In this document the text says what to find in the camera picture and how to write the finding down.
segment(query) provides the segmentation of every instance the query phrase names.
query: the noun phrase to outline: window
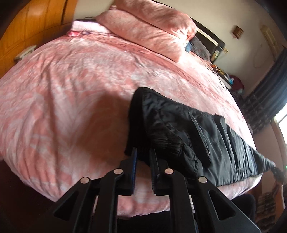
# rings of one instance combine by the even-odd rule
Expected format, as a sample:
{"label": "window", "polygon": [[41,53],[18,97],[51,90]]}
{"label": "window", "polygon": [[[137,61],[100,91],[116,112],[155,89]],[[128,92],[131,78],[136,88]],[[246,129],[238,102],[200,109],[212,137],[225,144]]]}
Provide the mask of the window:
{"label": "window", "polygon": [[282,108],[282,110],[275,116],[275,120],[278,122],[281,129],[285,145],[287,142],[287,104]]}

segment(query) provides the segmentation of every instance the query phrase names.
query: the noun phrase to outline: white wall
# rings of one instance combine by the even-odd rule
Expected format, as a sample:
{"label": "white wall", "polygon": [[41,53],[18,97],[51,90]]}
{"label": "white wall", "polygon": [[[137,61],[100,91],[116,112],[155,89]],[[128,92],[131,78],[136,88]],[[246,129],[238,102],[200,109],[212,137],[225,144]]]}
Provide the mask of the white wall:
{"label": "white wall", "polygon": [[[265,157],[271,159],[281,171],[283,171],[283,162],[279,145],[274,134],[273,128],[268,124],[259,133],[253,136],[256,149]],[[268,171],[262,176],[262,193],[270,192],[275,179],[273,173]]]}
{"label": "white wall", "polygon": [[[277,42],[287,46],[275,22],[255,0],[158,1],[187,13],[226,44],[229,53],[222,53],[216,64],[227,73],[238,76],[247,92],[251,92],[273,64],[271,51],[260,26],[265,24],[270,27]],[[107,10],[111,2],[112,0],[79,0],[74,18],[96,16]],[[235,25],[244,31],[239,40],[231,35]]]}
{"label": "white wall", "polygon": [[97,16],[106,11],[113,0],[78,0],[74,20],[89,16]]}

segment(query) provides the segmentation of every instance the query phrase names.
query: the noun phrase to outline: metal rivet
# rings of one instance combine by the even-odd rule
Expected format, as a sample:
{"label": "metal rivet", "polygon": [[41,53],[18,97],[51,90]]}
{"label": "metal rivet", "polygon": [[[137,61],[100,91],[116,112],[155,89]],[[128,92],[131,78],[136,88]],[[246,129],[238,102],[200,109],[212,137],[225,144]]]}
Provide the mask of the metal rivet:
{"label": "metal rivet", "polygon": [[164,170],[164,172],[166,173],[166,174],[172,174],[173,173],[173,170],[171,169],[171,168],[167,168],[166,170]]}
{"label": "metal rivet", "polygon": [[81,183],[82,184],[86,184],[86,183],[88,183],[90,181],[90,179],[88,178],[88,177],[83,177],[82,179],[81,179]]}
{"label": "metal rivet", "polygon": [[114,173],[117,174],[117,175],[119,175],[119,174],[122,174],[122,173],[123,173],[123,170],[120,169],[120,168],[117,168],[117,169],[114,170]]}
{"label": "metal rivet", "polygon": [[204,176],[201,176],[201,177],[198,178],[198,181],[199,181],[200,183],[206,183],[206,182],[207,182],[207,178],[204,177]]}

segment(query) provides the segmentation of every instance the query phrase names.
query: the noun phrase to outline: jacket pocket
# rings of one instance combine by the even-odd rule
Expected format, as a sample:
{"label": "jacket pocket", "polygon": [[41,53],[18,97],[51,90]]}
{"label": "jacket pocket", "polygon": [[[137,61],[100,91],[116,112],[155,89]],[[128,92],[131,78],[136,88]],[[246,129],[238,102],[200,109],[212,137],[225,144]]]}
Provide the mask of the jacket pocket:
{"label": "jacket pocket", "polygon": [[211,165],[211,159],[205,137],[196,119],[190,113],[189,116],[191,121],[187,134],[190,138],[191,148],[193,148],[195,155],[201,161],[203,167],[208,168]]}

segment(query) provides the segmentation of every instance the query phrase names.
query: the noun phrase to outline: pink comforter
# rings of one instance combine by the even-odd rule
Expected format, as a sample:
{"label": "pink comforter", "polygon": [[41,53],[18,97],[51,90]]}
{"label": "pink comforter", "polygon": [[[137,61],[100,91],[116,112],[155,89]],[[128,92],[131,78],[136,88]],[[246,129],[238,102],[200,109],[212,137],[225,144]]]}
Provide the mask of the pink comforter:
{"label": "pink comforter", "polygon": [[[207,66],[196,55],[175,63],[105,33],[51,41],[0,80],[0,157],[53,201],[83,176],[103,177],[126,157],[128,108],[138,86],[224,116],[254,146],[238,106]],[[220,190],[233,198],[259,180]],[[153,195],[149,167],[139,161],[135,194],[119,197],[119,215],[168,209],[168,197]]]}

